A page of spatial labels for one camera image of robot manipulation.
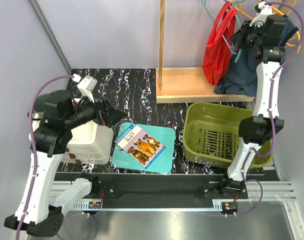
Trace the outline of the teal wire hanger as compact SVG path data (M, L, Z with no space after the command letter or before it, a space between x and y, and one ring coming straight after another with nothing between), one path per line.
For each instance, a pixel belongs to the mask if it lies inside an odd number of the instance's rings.
M207 1L206 0L200 0L200 2L202 3L202 5L203 5L205 11L207 12L208 16L210 17L210 19L214 22L215 19L214 19L213 15L211 14L210 10L206 6ZM231 54L236 55L236 58L234 60L234 63L236 63L239 60L239 58L242 54L242 49L239 49L238 51L236 51L236 48L237 48L236 46L233 46L233 45L229 44L228 40L226 39L226 37L224 35L222 36L222 38L223 38L225 44L228 46Z

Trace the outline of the red tank top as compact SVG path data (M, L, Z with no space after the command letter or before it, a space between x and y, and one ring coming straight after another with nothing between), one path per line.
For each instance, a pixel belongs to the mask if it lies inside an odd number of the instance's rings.
M227 73L232 55L229 49L232 42L229 37L234 34L236 14L237 11L232 7L232 3L227 1L213 22L202 64L204 75L211 85L217 85Z

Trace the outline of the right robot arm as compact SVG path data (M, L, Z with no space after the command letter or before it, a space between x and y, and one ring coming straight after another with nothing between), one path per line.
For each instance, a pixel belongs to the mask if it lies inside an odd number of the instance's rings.
M256 16L230 36L234 46L254 49L258 86L254 111L240 122L240 145L218 186L217 191L224 198L233 198L244 190L246 173L255 155L266 142L275 142L276 134L285 125L279 118L277 97L286 55L280 45L286 20L281 15Z

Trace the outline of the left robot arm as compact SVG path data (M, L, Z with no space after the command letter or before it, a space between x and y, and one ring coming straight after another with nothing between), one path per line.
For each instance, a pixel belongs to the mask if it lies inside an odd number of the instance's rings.
M4 220L6 228L16 231L16 239L20 231L40 238L55 236L67 212L83 197L94 198L101 192L99 178L82 173L55 200L49 200L57 167L72 139L72 129L90 121L111 128L127 115L107 99L90 101L85 97L83 103L74 105L67 90L37 95L33 101L44 105L38 128L30 130L31 168L21 204L15 214Z

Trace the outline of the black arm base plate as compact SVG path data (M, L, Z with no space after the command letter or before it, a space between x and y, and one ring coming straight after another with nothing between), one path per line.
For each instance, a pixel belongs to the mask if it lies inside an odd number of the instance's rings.
M247 199L245 186L235 193L222 189L223 176L203 174L94 173L94 192L83 199L103 197L105 210L208 209L212 200Z

